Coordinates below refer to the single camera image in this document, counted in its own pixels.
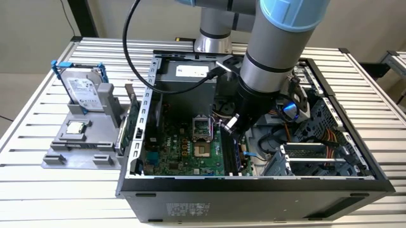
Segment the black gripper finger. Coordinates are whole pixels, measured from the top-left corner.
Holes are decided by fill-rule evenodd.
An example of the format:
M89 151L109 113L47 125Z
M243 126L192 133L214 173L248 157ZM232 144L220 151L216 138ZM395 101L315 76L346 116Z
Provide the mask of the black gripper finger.
M220 124L222 131L239 142L251 128L250 119L239 114L235 114L227 121Z

